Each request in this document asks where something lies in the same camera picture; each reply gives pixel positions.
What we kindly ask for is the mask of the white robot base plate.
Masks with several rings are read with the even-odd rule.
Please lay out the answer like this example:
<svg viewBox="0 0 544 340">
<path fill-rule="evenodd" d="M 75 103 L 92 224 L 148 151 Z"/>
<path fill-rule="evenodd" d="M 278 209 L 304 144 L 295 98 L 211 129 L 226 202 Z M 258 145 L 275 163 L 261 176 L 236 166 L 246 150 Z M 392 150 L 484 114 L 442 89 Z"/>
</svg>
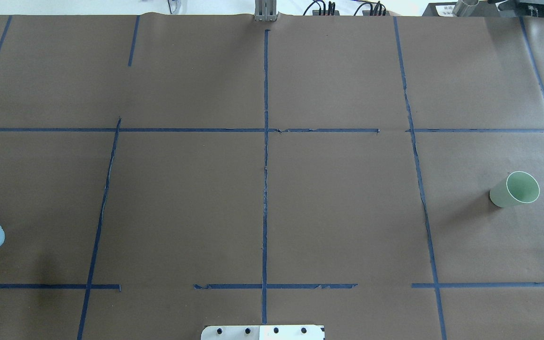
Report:
<svg viewBox="0 0 544 340">
<path fill-rule="evenodd" d="M 212 325 L 201 340 L 325 340 L 323 325 Z"/>
</svg>

